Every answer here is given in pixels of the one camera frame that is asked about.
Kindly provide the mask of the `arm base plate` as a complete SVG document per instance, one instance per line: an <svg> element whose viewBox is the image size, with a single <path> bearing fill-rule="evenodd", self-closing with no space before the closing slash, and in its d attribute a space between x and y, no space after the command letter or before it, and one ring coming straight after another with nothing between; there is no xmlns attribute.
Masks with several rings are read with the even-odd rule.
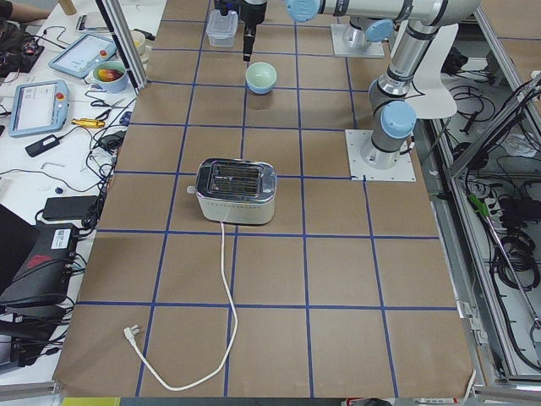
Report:
<svg viewBox="0 0 541 406"><path fill-rule="evenodd" d="M332 24L331 39L336 57L383 58L384 37L372 35L351 25Z"/></svg>
<svg viewBox="0 0 541 406"><path fill-rule="evenodd" d="M407 142L391 153L372 143L372 130L345 131L350 178L354 181L415 182L416 176Z"/></svg>

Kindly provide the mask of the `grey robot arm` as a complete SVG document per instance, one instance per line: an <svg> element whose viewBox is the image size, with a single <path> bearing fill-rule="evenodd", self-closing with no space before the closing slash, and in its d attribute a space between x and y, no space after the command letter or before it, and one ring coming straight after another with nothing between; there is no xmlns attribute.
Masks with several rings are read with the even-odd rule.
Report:
<svg viewBox="0 0 541 406"><path fill-rule="evenodd" d="M373 43L387 39L393 31L391 19L351 16L343 35L345 45L352 49L367 49Z"/></svg>
<svg viewBox="0 0 541 406"><path fill-rule="evenodd" d="M307 22L318 14L348 16L393 25L406 21L405 33L384 74L369 88L374 131L360 148L371 167L386 170L396 164L417 115L406 101L414 75L443 26L456 24L472 14L478 1L286 1L289 16Z"/></svg>

